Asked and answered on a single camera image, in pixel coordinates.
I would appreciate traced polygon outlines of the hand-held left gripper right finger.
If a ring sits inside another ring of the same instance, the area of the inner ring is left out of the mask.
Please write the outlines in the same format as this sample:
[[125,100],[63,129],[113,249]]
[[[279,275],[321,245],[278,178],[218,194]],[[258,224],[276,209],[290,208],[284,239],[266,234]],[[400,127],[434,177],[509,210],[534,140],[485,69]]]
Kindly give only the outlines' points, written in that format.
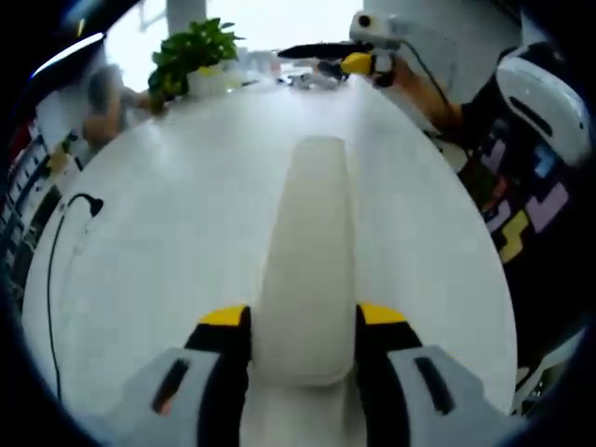
[[369,446],[501,446],[513,431],[482,380],[394,309],[356,306],[355,366]]

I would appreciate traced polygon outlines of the person's right hand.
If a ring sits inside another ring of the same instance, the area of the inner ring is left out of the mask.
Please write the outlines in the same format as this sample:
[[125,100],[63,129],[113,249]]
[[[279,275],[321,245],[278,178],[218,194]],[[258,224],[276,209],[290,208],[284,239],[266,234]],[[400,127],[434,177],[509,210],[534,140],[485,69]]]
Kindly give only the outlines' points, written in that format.
[[417,79],[406,60],[395,52],[375,51],[372,83],[377,88],[412,87]]

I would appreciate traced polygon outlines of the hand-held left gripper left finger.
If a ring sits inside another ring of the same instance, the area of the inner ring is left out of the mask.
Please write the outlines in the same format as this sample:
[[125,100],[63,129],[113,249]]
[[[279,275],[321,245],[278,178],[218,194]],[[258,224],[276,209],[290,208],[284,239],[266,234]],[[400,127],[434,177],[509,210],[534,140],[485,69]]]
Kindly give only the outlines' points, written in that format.
[[249,387],[251,309],[202,317],[185,345],[128,379],[118,405],[121,446],[238,446]]

